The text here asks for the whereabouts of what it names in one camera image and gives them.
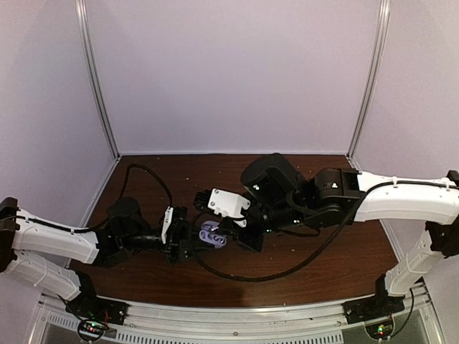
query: black and white robotic arm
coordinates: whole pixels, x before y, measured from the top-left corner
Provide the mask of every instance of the black and white robotic arm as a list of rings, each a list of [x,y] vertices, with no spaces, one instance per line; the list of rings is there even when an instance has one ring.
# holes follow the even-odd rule
[[[378,176],[353,169],[326,168],[306,180],[280,154],[257,159],[243,172],[243,195],[214,188],[199,192],[195,207],[214,214],[199,228],[186,220],[184,207],[169,207],[161,228],[151,227],[134,199],[118,200],[99,228],[76,228],[38,218],[7,198],[0,204],[0,272],[15,274],[66,300],[73,313],[97,317],[110,313],[123,323],[126,304],[101,299],[90,278],[64,269],[35,252],[56,254],[85,264],[112,267],[126,251],[155,250],[175,264],[198,252],[223,247],[227,239],[261,252],[269,232],[299,226],[320,229],[374,219],[426,221],[413,249],[377,280],[375,296],[344,304],[349,323],[404,309],[403,297],[439,261],[459,254],[459,173],[421,180]]]

